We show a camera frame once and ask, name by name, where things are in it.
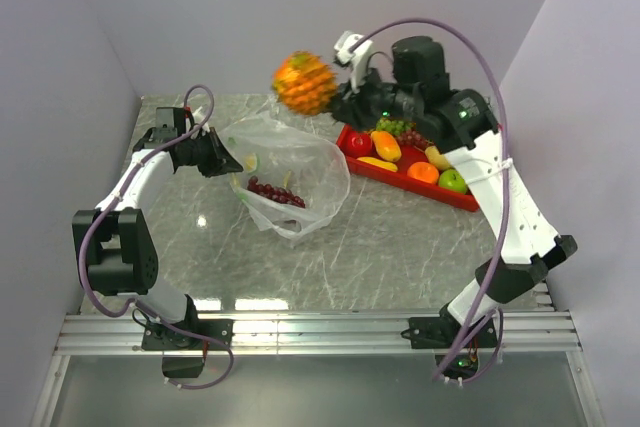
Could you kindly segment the clear plastic bag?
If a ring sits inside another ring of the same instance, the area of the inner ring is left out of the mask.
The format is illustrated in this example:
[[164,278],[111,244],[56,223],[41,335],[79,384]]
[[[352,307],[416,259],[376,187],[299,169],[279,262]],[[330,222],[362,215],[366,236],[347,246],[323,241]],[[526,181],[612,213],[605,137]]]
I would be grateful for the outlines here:
[[[234,194],[260,231],[271,230],[291,245],[328,226],[350,193],[346,158],[335,144],[267,113],[245,117],[218,135],[244,168],[230,176]],[[247,182],[252,176],[292,191],[306,207],[279,204],[250,192]]]

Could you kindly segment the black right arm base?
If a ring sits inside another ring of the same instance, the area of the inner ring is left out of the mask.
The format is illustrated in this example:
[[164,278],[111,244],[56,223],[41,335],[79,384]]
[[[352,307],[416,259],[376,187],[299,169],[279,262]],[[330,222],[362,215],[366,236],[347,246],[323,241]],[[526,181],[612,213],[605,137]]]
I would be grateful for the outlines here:
[[[408,327],[400,335],[408,340],[412,349],[448,349],[453,344],[460,325],[448,317],[410,317]],[[493,321],[476,334],[478,348],[490,348],[498,345]]]

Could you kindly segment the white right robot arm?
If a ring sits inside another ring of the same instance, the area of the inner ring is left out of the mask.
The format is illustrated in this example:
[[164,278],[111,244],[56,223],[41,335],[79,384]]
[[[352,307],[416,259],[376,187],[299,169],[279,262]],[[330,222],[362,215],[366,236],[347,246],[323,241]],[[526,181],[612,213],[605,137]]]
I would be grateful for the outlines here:
[[392,46],[393,82],[368,63],[373,43],[351,31],[334,45],[335,62],[350,70],[331,101],[333,117],[354,129],[373,128],[383,116],[415,125],[465,181],[501,248],[497,261],[478,267],[475,278],[442,310],[445,342],[462,346],[475,324],[544,280],[577,250],[545,219],[503,151],[502,130],[480,93],[450,86],[443,47],[427,36]]

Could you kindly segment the green fake apple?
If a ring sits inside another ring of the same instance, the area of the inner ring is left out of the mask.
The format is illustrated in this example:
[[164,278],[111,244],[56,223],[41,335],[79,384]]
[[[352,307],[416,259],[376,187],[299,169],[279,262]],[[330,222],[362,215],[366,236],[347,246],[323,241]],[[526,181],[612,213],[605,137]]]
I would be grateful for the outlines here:
[[457,192],[462,195],[466,195],[468,192],[468,186],[465,180],[454,168],[447,169],[440,174],[438,186],[445,190]]

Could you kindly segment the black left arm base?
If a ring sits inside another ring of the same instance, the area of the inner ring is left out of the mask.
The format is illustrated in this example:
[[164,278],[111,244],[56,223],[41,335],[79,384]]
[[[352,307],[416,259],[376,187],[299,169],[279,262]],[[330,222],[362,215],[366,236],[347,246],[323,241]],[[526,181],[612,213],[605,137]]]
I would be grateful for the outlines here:
[[[177,327],[148,321],[141,342],[144,353],[162,355],[162,374],[169,383],[186,390],[199,390],[224,381],[234,367],[235,357],[231,351],[233,321],[231,319],[198,320],[195,330],[181,332]],[[210,354],[228,355],[228,365],[214,380],[202,385],[186,384],[197,380],[205,370]]]

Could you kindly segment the purple fake grape bunch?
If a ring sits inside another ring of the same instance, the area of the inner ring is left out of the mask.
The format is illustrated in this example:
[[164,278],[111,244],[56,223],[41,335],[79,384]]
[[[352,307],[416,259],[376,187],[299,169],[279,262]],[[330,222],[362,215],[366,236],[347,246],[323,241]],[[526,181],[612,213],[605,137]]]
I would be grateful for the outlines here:
[[274,187],[269,183],[261,183],[257,176],[252,176],[247,182],[247,189],[261,197],[279,204],[305,208],[305,201],[284,187]]

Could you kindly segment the yellow orange fake mango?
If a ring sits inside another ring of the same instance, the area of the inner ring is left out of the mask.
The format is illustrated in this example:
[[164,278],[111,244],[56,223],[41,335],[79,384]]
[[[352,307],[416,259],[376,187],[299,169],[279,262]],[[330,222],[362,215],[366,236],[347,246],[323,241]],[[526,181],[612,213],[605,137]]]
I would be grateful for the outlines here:
[[402,157],[402,150],[395,137],[387,131],[373,131],[370,134],[378,156],[384,161],[395,163]]

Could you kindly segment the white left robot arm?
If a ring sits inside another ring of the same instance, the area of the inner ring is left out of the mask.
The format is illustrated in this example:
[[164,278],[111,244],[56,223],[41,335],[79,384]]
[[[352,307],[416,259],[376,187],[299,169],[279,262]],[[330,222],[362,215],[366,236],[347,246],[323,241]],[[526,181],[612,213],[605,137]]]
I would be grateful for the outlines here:
[[122,296],[153,323],[167,324],[166,337],[180,349],[198,343],[202,326],[193,300],[161,280],[145,213],[181,167],[194,167],[205,178],[242,172],[209,125],[211,114],[205,107],[158,108],[113,190],[72,220],[79,280],[94,306],[106,316],[121,316],[98,298]]

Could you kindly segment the orange fake pineapple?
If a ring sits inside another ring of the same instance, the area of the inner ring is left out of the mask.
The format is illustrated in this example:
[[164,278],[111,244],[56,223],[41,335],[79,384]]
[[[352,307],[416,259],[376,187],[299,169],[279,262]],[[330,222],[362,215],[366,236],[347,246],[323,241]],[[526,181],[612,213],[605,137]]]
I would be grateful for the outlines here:
[[331,68],[319,56],[296,51],[273,74],[271,89],[289,110],[316,116],[328,110],[338,84]]

